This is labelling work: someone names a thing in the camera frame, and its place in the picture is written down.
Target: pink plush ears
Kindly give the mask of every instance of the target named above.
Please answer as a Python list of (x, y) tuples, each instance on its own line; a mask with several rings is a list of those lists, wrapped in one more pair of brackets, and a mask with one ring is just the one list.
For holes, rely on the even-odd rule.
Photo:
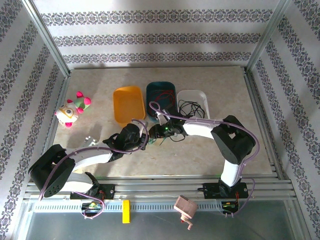
[(76, 98), (78, 99), (78, 98), (83, 98), (84, 97), (84, 94), (81, 92), (81, 91), (78, 91), (77, 93), (76, 93)]
[(90, 105), (91, 104), (91, 99), (89, 97), (85, 97), (83, 100), (85, 105)]
[(78, 107), (76, 109), (76, 111), (79, 113), (79, 114), (83, 114), (84, 113), (84, 109), (82, 107)]

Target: plastic tray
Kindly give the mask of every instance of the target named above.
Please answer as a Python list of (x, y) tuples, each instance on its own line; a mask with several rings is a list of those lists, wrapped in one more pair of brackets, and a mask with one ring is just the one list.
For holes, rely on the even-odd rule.
[(146, 117), (144, 98), (140, 87), (124, 86), (113, 92), (114, 119), (125, 127), (132, 119)]
[[(200, 90), (182, 90), (180, 91), (176, 96), (176, 101), (178, 104), (178, 109), (181, 103), (179, 103), (180, 100), (184, 101), (190, 101), (190, 102), (197, 102), (200, 104), (201, 108), (205, 112), (205, 119), (210, 119), (210, 113), (209, 113), (209, 107), (208, 107), (208, 101), (207, 96), (203, 91)], [(184, 108), (184, 111), (186, 113), (191, 111), (191, 107), (186, 106)]]
[(157, 97), (165, 91), (173, 91), (174, 100), (172, 101), (170, 98), (157, 100), (161, 109), (168, 108), (172, 106), (172, 104), (174, 104), (175, 109), (177, 109), (176, 87), (173, 83), (169, 81), (154, 81), (146, 86), (146, 112), (152, 121), (157, 121), (155, 118), (156, 112), (150, 108), (149, 103), (155, 101)]

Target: orange bin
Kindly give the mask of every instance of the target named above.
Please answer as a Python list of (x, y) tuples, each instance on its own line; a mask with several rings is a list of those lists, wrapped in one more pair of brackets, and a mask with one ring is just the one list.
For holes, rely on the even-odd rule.
[(144, 98), (140, 87), (124, 86), (113, 92), (114, 119), (125, 127), (132, 119), (146, 117)]

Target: white plastic bin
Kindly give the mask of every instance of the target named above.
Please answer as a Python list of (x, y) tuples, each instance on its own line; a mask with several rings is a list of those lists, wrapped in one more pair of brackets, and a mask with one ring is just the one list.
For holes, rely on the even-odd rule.
[[(201, 108), (205, 112), (205, 119), (210, 119), (210, 113), (209, 113), (209, 107), (208, 107), (208, 101), (207, 101), (207, 96), (203, 91), (200, 90), (182, 90), (180, 91), (177, 96), (177, 105), (178, 105), (178, 110), (180, 109), (180, 105), (182, 104), (181, 102), (179, 103), (180, 100), (184, 100), (187, 102), (197, 102)], [(186, 113), (189, 113), (191, 111), (191, 106), (185, 106), (183, 110)]]

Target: floral pattern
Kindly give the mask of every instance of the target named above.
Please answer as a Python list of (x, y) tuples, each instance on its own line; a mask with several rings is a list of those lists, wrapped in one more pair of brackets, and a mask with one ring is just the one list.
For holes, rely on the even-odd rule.
[(49, 79), (45, 86), (43, 95), (40, 100), (36, 115), (33, 120), (33, 125), (30, 129), (29, 136), (26, 138), (27, 141), (24, 143), (25, 147), (23, 149), (23, 154), (19, 160), (18, 168), (14, 174), (14, 181), (9, 190), (9, 195), (7, 196), (7, 201), (4, 204), (4, 211), (2, 211), (2, 216), (0, 220), (0, 239), (6, 238), (6, 231), (8, 226), (11, 224), (13, 211), (16, 209), (18, 197), (21, 193), (22, 183), (26, 178), (26, 174), (29, 168), (29, 163), (33, 155), (33, 150), (37, 142), (37, 138), (43, 124), (43, 120), (49, 105), (51, 94), (55, 87), (57, 81), (58, 73), (60, 72), (59, 67), (56, 63), (52, 68)]
[(25, 120), (25, 116), (29, 109), (31, 100), (33, 99), (49, 55), (50, 51), (47, 46), (44, 45), (40, 51), (38, 59), (34, 64), (33, 70), (25, 85), (25, 89), (22, 92), (18, 105), (16, 106), (16, 111), (13, 114), (12, 122), (10, 122), (9, 126), (7, 127), (6, 135), (3, 138), (3, 143), (0, 145), (0, 180), (2, 180), (2, 175), (6, 171), (6, 165), (11, 157), (11, 152), (16, 144), (22, 123)]
[(133, 44), (256, 44), (260, 33), (155, 33), (55, 36), (58, 47)]
[(311, 61), (287, 17), (283, 17), (280, 21), (278, 30), (286, 42), (291, 55), (294, 57), (295, 63), (320, 109), (320, 75), (317, 72), (315, 65)]
[(283, 87), (284, 94), (289, 101), (289, 105), (291, 106), (293, 116), (295, 117), (295, 121), (297, 122), (303, 140), (305, 141), (305, 145), (308, 146), (308, 151), (313, 160), (313, 164), (318, 169), (318, 174), (320, 174), (320, 143), (318, 142), (318, 138), (315, 137), (315, 130), (309, 123), (309, 118), (307, 117), (304, 106), (300, 101), (295, 86), (279, 56), (274, 42), (270, 40), (265, 49), (280, 80), (281, 86)]
[(47, 26), (141, 23), (266, 23), (271, 9), (89, 11), (41, 14)]
[(26, 30), (24, 31), (21, 39), (19, 40), (16, 49), (14, 50), (6, 68), (3, 70), (0, 80), (0, 112), (2, 106), (6, 102), (6, 98), (11, 91), (12, 84), (16, 81), (16, 77), (20, 72), (22, 64), (25, 62), (25, 58), (34, 43), (34, 40), (38, 34), (36, 26), (30, 21)]
[(5, 38), (22, 7), (23, 5), (19, 0), (7, 0), (4, 2), (0, 10), (0, 43)]
[(311, 26), (312, 31), (320, 41), (320, 7), (314, 0), (294, 0), (305, 20)]
[(125, 62), (248, 61), (251, 52), (150, 52), (64, 55), (67, 64)]
[(309, 212), (309, 218), (313, 222), (315, 234), (318, 238), (320, 238), (320, 212), (319, 206), (317, 206), (317, 200), (314, 197), (314, 192), (311, 190), (312, 186), (308, 182), (307, 173), (302, 167), (301, 159), (297, 153), (297, 148), (289, 131), (288, 124), (284, 118), (283, 111), (280, 108), (280, 104), (272, 87), (269, 75), (261, 59), (257, 61), (255, 67), (262, 82), (265, 94), (268, 98), (279, 134), (283, 141), (291, 168), (293, 169), (293, 174), (298, 182), (299, 190), (303, 196), (303, 202), (306, 206), (306, 210)]

